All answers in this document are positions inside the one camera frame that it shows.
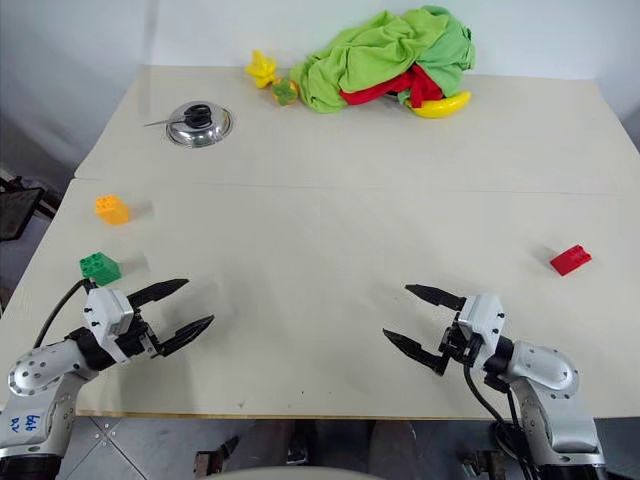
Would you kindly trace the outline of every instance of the handwritten label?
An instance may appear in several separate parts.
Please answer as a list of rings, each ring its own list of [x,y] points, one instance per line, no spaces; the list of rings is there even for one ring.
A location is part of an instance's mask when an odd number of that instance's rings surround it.
[[[20,428],[24,425],[24,429],[27,432],[33,432],[38,429],[38,424],[40,422],[40,415],[26,415],[24,417],[24,422],[21,421],[21,417],[15,417],[11,419],[11,424],[9,428],[13,433],[20,433]]]

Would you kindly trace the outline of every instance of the green lego brick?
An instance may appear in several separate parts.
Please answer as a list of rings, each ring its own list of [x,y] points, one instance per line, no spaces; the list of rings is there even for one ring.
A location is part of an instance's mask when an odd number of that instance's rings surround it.
[[[122,277],[118,264],[102,252],[80,260],[80,269],[84,278],[92,278],[100,287]]]

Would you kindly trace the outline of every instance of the red cloth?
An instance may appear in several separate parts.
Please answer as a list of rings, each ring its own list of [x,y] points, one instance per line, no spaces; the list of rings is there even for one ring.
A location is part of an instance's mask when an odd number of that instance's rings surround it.
[[[411,68],[401,73],[391,80],[365,88],[358,92],[347,93],[340,90],[340,95],[349,105],[361,105],[375,100],[388,92],[401,92],[411,89],[411,106],[419,108],[425,100],[440,100],[442,90],[436,82],[418,64],[414,63]]]

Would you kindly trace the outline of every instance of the red lego brick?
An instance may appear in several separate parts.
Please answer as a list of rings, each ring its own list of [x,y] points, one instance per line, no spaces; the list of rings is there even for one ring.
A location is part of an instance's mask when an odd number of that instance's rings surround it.
[[[582,245],[571,247],[564,253],[551,260],[551,265],[563,277],[591,261],[591,255],[582,248]]]

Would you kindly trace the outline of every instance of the white wall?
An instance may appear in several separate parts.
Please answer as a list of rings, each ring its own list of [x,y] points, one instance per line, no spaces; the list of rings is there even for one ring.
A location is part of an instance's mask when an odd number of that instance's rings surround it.
[[[640,0],[443,0],[471,27],[477,73],[596,78],[640,137]],[[67,165],[97,139],[140,62],[283,66],[409,0],[0,0],[0,108]]]

